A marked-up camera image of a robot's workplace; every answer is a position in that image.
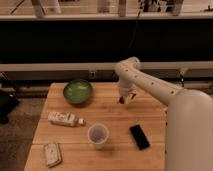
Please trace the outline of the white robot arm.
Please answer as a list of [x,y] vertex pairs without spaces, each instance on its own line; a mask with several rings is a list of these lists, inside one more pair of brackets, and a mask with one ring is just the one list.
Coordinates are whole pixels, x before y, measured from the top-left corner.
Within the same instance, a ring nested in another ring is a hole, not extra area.
[[130,57],[115,64],[121,97],[133,86],[167,107],[165,171],[213,171],[213,98],[140,71],[140,60]]

